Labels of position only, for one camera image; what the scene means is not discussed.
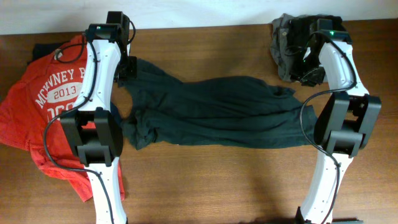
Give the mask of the dark green t-shirt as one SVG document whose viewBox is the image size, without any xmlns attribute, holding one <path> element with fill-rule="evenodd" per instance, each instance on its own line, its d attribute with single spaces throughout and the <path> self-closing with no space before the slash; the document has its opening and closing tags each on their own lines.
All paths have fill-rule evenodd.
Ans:
<svg viewBox="0 0 398 224">
<path fill-rule="evenodd" d="M 293 89 L 248 76 L 182 82 L 154 64 L 137 61 L 124 81 L 132 97 L 123 121 L 138 150 L 156 142 L 181 146 L 223 145 L 256 149 L 302 146 L 313 137 L 317 116 Z"/>
</svg>

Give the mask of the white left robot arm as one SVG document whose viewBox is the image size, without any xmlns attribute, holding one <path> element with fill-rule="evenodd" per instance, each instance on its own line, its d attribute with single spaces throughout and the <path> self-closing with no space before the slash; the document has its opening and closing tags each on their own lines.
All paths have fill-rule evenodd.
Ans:
<svg viewBox="0 0 398 224">
<path fill-rule="evenodd" d="M 72 111 L 60 122 L 90 181 L 96 222 L 126 224 L 118 176 L 123 134 L 111 114 L 111 92 L 117 69 L 128 65 L 128 30 L 121 24 L 92 24 L 85 34 L 85 76 Z"/>
</svg>

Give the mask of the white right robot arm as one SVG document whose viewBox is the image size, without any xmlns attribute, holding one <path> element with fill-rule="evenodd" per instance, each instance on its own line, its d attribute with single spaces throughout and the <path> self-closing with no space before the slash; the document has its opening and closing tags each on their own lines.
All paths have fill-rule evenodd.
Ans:
<svg viewBox="0 0 398 224">
<path fill-rule="evenodd" d="M 333 209 L 344 174 L 371 136 L 381 99 L 362 84 L 347 32 L 321 29 L 310 34 L 312 52 L 325 70 L 330 95 L 306 140 L 317 149 L 310 189 L 298 207 L 295 223 L 332 223 Z"/>
</svg>

